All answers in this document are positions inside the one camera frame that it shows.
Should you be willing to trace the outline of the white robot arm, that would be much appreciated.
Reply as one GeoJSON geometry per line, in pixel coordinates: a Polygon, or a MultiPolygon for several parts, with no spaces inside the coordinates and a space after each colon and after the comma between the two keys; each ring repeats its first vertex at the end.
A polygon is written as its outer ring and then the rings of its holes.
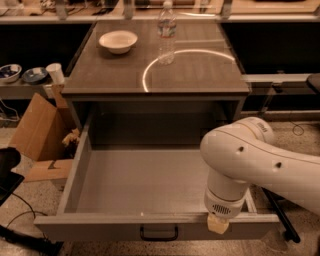
{"type": "Polygon", "coordinates": [[[276,147],[266,121],[248,117],[215,128],[202,138],[200,153],[209,167],[209,231],[226,232],[252,184],[320,214],[320,157],[276,147]]]}

